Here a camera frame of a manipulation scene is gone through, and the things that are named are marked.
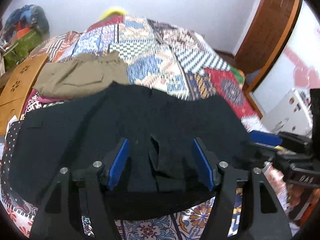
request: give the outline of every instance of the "patterned blanket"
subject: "patterned blanket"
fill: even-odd
[[[112,17],[95,23],[81,35],[76,32],[59,35],[41,44],[30,57],[49,53],[50,62],[65,62],[82,53],[103,56],[115,50],[128,63],[127,74],[132,84],[156,88],[183,100],[201,100],[219,93],[236,111],[248,131],[263,130],[241,91],[244,83],[241,71],[225,62],[202,36],[175,25],[128,15]],[[21,120],[34,109],[63,104],[43,104],[37,99],[38,93],[33,90]],[[9,173],[10,155],[4,156],[4,160],[1,171],[6,169]],[[37,208],[13,192],[10,187],[1,187],[1,202],[12,221],[29,237]],[[242,189],[235,193],[229,236],[237,233],[241,212]],[[199,239],[213,202],[214,198],[157,219],[116,220],[115,223],[122,238],[128,240]],[[82,216],[82,222],[84,232],[94,237],[90,218]]]

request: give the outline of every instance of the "door frame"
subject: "door frame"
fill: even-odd
[[[254,20],[256,19],[256,17],[258,17],[258,14],[259,14],[259,12],[261,10],[263,2],[264,2],[264,0],[260,1],[259,7],[257,9],[257,13],[256,13],[251,25],[254,24]],[[297,19],[298,19],[299,13],[300,13],[300,9],[301,9],[301,5],[302,5],[302,0],[294,0],[294,4],[293,4],[293,7],[292,7],[292,11],[291,11],[288,23],[287,23],[287,25],[286,25],[286,27],[285,27],[282,35],[281,35],[276,47],[272,51],[272,53],[271,53],[269,59],[267,60],[267,62],[265,63],[265,65],[261,68],[261,70],[258,73],[258,75],[254,78],[254,80],[252,81],[250,86],[244,91],[244,94],[245,94],[246,98],[248,99],[248,101],[251,104],[252,108],[258,113],[258,116],[260,118],[262,118],[263,115],[262,115],[260,109],[258,108],[258,106],[256,105],[256,103],[254,102],[254,100],[252,99],[250,93],[253,92],[253,90],[255,90],[260,85],[260,83],[263,81],[265,76],[271,70],[271,68],[273,67],[274,63],[276,62],[276,60],[279,58],[280,54],[282,53],[284,47],[287,44],[288,39],[290,38],[290,35],[291,35],[292,31],[293,31],[293,28],[295,27],[295,24],[297,22]]]
[[[239,54],[242,52],[242,50],[243,50],[243,48],[245,46],[245,43],[246,43],[247,39],[249,38],[250,33],[252,32],[253,26],[256,24],[256,21],[258,20],[258,17],[259,17],[260,11],[262,9],[263,3],[264,3],[264,0],[260,0],[259,6],[257,8],[257,12],[254,15],[254,18],[253,18],[253,20],[252,20],[252,22],[250,24],[249,30],[247,31],[247,34],[245,35],[245,37],[244,37],[244,39],[243,39],[243,41],[242,41],[242,43],[240,45],[240,48],[238,49],[238,51],[237,51],[237,53],[236,53],[236,55],[234,57],[235,61],[237,60],[237,57],[239,56]]]

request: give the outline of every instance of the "yellow object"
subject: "yellow object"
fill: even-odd
[[[279,151],[282,151],[282,152],[285,152],[285,151],[286,151],[286,148],[284,148],[284,147],[282,147],[282,146],[280,146],[280,145],[276,146],[275,149],[277,149],[277,150],[279,150]]]
[[[126,15],[126,14],[127,12],[120,7],[111,7],[103,13],[99,21],[102,21],[103,19],[113,15]]]

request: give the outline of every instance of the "wooden door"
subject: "wooden door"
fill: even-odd
[[[235,61],[245,74],[261,69],[283,34],[295,0],[261,0]]]

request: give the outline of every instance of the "red patterned fabric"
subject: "red patterned fabric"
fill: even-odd
[[[238,82],[231,71],[210,68],[205,68],[204,70],[209,74],[217,93],[228,102],[239,119],[257,114],[239,88]]]
[[[119,16],[113,16],[113,17],[109,17],[107,19],[103,19],[102,21],[99,21],[93,25],[91,25],[85,32],[89,32],[92,31],[93,29],[102,27],[102,26],[106,26],[106,25],[111,25],[111,24],[117,24],[117,23],[123,23],[123,15],[119,15]]]
[[[58,51],[53,58],[52,62],[56,62],[58,58],[63,54],[63,52],[68,49],[74,42],[76,42],[80,37],[80,34],[74,31],[67,32],[66,37],[63,41],[63,43],[58,48]]]

